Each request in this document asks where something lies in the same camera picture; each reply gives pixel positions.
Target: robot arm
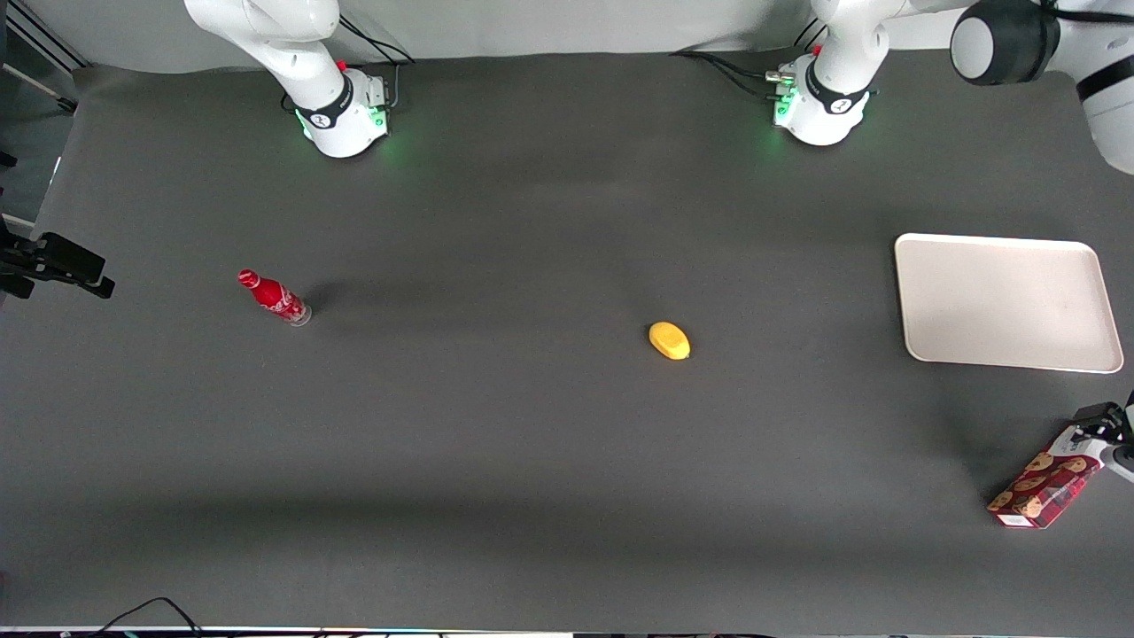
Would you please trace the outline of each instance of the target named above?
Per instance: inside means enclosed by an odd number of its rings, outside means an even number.
[[[321,42],[338,27],[338,0],[185,0],[185,7],[201,28],[276,76],[323,153],[355,155],[387,134],[382,80],[340,69]]]
[[[862,121],[866,88],[890,50],[883,20],[958,9],[972,0],[812,0],[827,25],[822,54],[806,53],[768,79],[782,95],[775,124],[819,146],[843,141]]]
[[[830,34],[822,53],[768,74],[781,95],[775,124],[815,145],[862,121],[871,79],[889,50],[882,20],[972,0],[812,0]],[[1134,173],[1134,0],[980,0],[954,27],[953,66],[972,84],[1030,82],[1066,73],[1108,163]]]
[[[949,49],[971,84],[1069,75],[1102,158],[1134,173],[1134,0],[981,0],[960,15]]]

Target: cable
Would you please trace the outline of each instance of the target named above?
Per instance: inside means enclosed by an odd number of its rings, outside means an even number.
[[[366,37],[365,35],[363,35],[361,31],[355,31],[354,28],[347,26],[345,23],[344,23],[342,26],[347,31],[349,31],[350,33],[353,33],[353,34],[357,35],[358,37],[362,37],[363,40],[365,40],[366,43],[369,43],[371,46],[373,46],[375,51],[378,51],[379,53],[381,53],[383,58],[386,58],[387,60],[390,60],[391,65],[393,65],[393,66],[398,65],[398,62],[393,58],[391,58],[389,53],[386,52],[386,49],[382,49],[381,46],[379,46],[376,42],[371,42],[370,39]]]
[[[798,46],[799,45],[799,41],[803,40],[803,35],[805,33],[807,33],[807,31],[811,27],[815,26],[815,23],[818,23],[818,22],[819,22],[819,17],[816,16],[813,20],[811,20],[810,23],[807,23],[807,26],[803,27],[803,31],[799,32],[799,35],[795,36],[795,42],[793,42],[792,45],[793,46]]]
[[[392,49],[392,50],[397,51],[403,58],[405,58],[406,60],[408,60],[411,63],[417,63],[417,60],[415,60],[409,53],[406,53],[403,49],[400,49],[398,46],[395,46],[393,44],[390,44],[389,42],[382,42],[381,40],[375,40],[375,39],[369,36],[369,35],[366,35],[365,33],[362,32],[361,28],[358,28],[357,26],[355,26],[354,23],[352,23],[346,17],[339,18],[339,22],[342,23],[342,26],[345,26],[347,31],[349,31],[350,33],[357,35],[358,37],[362,37],[366,42],[370,42],[370,44],[372,46],[374,46],[375,49],[378,49],[378,46],[380,46],[380,45],[381,46],[386,46],[387,49]],[[382,52],[382,54],[386,56],[388,59],[390,59],[390,63],[397,63],[384,51]]]
[[[1065,20],[1094,24],[1134,24],[1134,16],[1103,11],[1064,11],[1056,7],[1057,0],[1043,0],[1040,8],[1048,15]]]
[[[758,71],[754,71],[754,70],[748,70],[746,68],[738,67],[738,66],[734,65],[733,62],[726,60],[725,58],[721,58],[720,56],[713,56],[712,53],[705,53],[704,51],[686,51],[686,50],[682,50],[682,51],[675,51],[674,53],[670,53],[670,54],[671,56],[678,56],[678,57],[682,57],[682,58],[700,58],[702,60],[709,60],[710,62],[717,62],[719,65],[722,65],[722,66],[731,69],[733,71],[735,71],[735,73],[737,73],[739,75],[743,75],[744,77],[759,77],[759,78],[763,78],[764,77],[764,74],[762,74],[762,73],[758,73]]]
[[[192,618],[189,618],[189,614],[185,613],[185,610],[183,610],[181,607],[178,607],[177,603],[170,601],[169,598],[167,598],[164,596],[158,596],[156,598],[150,598],[149,601],[146,601],[145,603],[142,603],[141,605],[134,607],[133,610],[130,610],[128,612],[122,612],[122,613],[116,615],[110,622],[108,622],[107,624],[103,624],[102,629],[95,631],[91,636],[92,637],[93,636],[102,636],[103,633],[107,632],[108,629],[110,629],[111,627],[118,624],[118,621],[120,621],[124,618],[130,615],[132,613],[141,611],[142,609],[144,609],[144,607],[146,607],[146,606],[149,606],[149,605],[151,605],[153,603],[156,603],[159,601],[162,602],[162,603],[166,603],[170,607],[174,607],[174,611],[177,612],[178,615],[180,615],[185,620],[185,623],[193,631],[193,636],[195,638],[201,638],[201,631],[202,631],[201,626],[197,624],[196,621],[194,621]]]
[[[748,86],[747,84],[744,84],[736,76],[734,76],[733,74],[730,74],[728,71],[728,67],[729,66],[735,66],[735,65],[729,65],[728,62],[725,62],[723,60],[717,61],[717,59],[714,59],[714,58],[717,58],[717,56],[710,56],[708,53],[701,53],[699,51],[675,51],[675,52],[670,53],[670,56],[677,56],[679,58],[696,58],[696,59],[704,60],[704,61],[709,62],[710,65],[712,65],[712,68],[719,70],[721,73],[721,75],[723,75],[725,77],[727,77],[729,82],[731,82],[737,87],[739,87],[741,91],[744,91],[745,93],[747,93],[750,95],[755,95],[756,97],[764,97],[765,96],[765,93],[761,93],[760,91],[756,91],[755,88]]]
[[[805,45],[803,46],[803,49],[804,49],[805,51],[806,51],[807,49],[811,49],[811,45],[815,43],[815,40],[819,40],[819,36],[820,36],[820,35],[822,35],[822,33],[823,33],[824,31],[827,31],[827,25],[826,25],[826,24],[823,25],[823,28],[821,28],[821,29],[816,31],[816,32],[815,32],[815,34],[811,36],[811,40],[809,40],[809,41],[807,41],[807,44],[805,44]]]
[[[393,65],[393,100],[386,105],[388,109],[392,109],[398,105],[398,97],[401,95],[401,91],[398,90],[398,75],[401,70],[401,65]]]

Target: gray table surface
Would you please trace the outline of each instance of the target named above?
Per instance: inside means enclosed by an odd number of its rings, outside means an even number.
[[[5,304],[6,624],[1131,635],[1134,486],[983,508],[1131,375],[915,361],[895,291],[902,232],[1077,239],[1128,341],[1134,177],[1069,79],[892,53],[815,148],[692,60],[428,61],[341,161],[262,73],[78,79],[41,229],[118,289]]]

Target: tray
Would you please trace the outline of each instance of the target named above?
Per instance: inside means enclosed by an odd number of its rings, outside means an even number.
[[[902,235],[906,350],[931,363],[1117,373],[1099,257],[1078,241]]]

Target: red box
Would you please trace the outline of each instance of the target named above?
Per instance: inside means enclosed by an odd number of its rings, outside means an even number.
[[[1102,468],[1105,441],[1075,437],[1070,426],[1032,459],[1023,474],[989,503],[1000,525],[1013,528],[1043,529],[1055,522]]]

